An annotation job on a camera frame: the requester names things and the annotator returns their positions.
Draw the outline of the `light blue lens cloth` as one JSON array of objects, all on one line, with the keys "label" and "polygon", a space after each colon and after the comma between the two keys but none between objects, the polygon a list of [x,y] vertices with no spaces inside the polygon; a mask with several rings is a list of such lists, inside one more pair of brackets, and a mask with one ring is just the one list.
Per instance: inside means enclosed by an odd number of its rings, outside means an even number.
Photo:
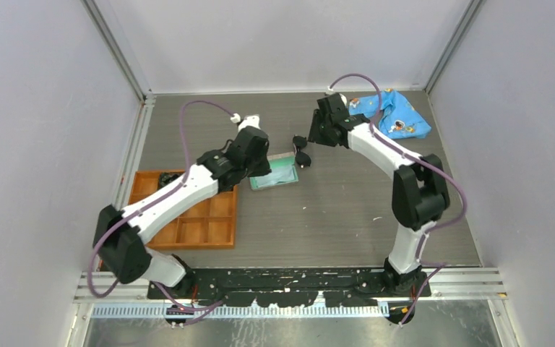
[{"label": "light blue lens cloth", "polygon": [[297,177],[292,168],[276,168],[270,174],[261,177],[254,177],[257,188],[273,187],[281,184],[288,184],[297,181]]}]

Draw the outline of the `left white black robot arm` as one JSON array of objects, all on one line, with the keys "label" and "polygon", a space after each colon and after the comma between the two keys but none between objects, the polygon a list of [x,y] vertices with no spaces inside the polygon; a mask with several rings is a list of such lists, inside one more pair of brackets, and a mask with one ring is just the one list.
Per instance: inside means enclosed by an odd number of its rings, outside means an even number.
[{"label": "left white black robot arm", "polygon": [[269,138],[258,126],[239,129],[226,150],[206,152],[187,171],[143,200],[117,210],[105,206],[98,215],[93,251],[117,283],[138,279],[159,282],[175,299],[193,288],[187,266],[176,256],[147,248],[168,223],[196,204],[228,191],[243,179],[270,172]]}]

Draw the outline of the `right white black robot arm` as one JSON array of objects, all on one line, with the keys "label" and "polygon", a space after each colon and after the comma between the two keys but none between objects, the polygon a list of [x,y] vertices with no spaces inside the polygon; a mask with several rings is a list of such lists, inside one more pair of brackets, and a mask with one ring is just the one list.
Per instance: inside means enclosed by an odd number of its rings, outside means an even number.
[{"label": "right white black robot arm", "polygon": [[379,287],[392,296],[403,296],[423,280],[421,252],[426,237],[450,205],[442,162],[436,155],[419,155],[384,136],[363,114],[351,114],[337,93],[318,99],[317,105],[308,140],[357,152],[392,180],[397,233]]}]

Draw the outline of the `beige glasses case green lining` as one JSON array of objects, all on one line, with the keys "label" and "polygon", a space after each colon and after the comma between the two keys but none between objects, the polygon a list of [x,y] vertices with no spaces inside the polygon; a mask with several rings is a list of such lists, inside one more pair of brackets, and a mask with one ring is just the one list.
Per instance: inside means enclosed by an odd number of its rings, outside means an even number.
[{"label": "beige glasses case green lining", "polygon": [[270,155],[267,159],[271,172],[265,176],[251,177],[249,179],[250,187],[253,191],[298,182],[294,152]]}]

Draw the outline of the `black sunglasses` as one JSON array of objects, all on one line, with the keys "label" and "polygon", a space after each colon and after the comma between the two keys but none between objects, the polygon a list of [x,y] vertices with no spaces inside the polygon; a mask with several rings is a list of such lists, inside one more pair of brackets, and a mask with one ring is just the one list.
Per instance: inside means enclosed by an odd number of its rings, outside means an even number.
[{"label": "black sunglasses", "polygon": [[293,149],[295,154],[295,162],[301,168],[311,166],[311,158],[303,152],[303,149],[308,145],[308,140],[305,137],[294,135],[292,139]]}]

